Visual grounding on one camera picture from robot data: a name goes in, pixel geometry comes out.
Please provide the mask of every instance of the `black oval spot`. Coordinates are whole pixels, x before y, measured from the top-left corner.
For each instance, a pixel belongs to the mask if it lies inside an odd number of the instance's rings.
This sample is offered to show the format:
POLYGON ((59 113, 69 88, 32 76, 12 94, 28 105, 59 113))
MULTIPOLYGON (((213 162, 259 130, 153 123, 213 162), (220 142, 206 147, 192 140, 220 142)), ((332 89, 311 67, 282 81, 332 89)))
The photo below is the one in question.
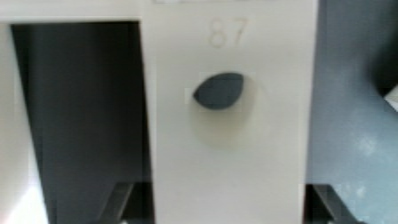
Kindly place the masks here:
POLYGON ((238 101, 243 90, 243 75, 220 73, 211 76, 197 87, 194 98, 211 110, 222 110, 238 101))

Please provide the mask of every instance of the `gray surface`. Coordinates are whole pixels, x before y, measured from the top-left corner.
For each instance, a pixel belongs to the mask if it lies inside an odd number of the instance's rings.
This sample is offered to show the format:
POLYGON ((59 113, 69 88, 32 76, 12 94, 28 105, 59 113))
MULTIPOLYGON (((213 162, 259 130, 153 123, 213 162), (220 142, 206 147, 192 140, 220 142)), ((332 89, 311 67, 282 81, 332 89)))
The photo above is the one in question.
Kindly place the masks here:
POLYGON ((323 0, 307 182, 332 183, 368 224, 398 223, 398 1, 323 0))

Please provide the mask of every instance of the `dark gap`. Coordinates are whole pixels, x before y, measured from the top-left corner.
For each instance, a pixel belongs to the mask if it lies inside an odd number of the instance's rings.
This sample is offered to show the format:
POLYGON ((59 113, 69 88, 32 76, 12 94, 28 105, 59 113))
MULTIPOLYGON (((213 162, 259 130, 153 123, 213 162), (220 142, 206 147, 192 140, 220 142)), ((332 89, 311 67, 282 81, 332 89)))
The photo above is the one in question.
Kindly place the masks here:
POLYGON ((50 222, 87 224, 115 183, 151 182, 139 22, 18 24, 12 36, 50 222))

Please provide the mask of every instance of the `white panel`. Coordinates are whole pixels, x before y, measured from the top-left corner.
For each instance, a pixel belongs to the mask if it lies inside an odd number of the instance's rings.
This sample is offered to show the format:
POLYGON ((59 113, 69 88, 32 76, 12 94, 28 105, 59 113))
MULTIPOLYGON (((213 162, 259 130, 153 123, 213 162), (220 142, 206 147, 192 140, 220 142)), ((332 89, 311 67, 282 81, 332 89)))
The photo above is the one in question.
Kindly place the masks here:
POLYGON ((139 20, 139 0, 0 1, 2 22, 139 20))
POLYGON ((0 223, 46 224, 11 33, 0 24, 0 223))
POLYGON ((158 224, 298 224, 316 1, 146 2, 142 41, 158 224), (238 104, 201 108, 201 81, 245 75, 238 104))

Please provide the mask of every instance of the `dark slot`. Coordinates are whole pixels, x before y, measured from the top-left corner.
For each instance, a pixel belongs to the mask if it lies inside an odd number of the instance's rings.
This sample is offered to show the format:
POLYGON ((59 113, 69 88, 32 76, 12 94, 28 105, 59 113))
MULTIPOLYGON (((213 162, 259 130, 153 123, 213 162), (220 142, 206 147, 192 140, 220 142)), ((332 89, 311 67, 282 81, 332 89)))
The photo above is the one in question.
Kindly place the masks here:
POLYGON ((50 222, 87 224, 115 184, 151 182, 139 22, 12 35, 50 222))

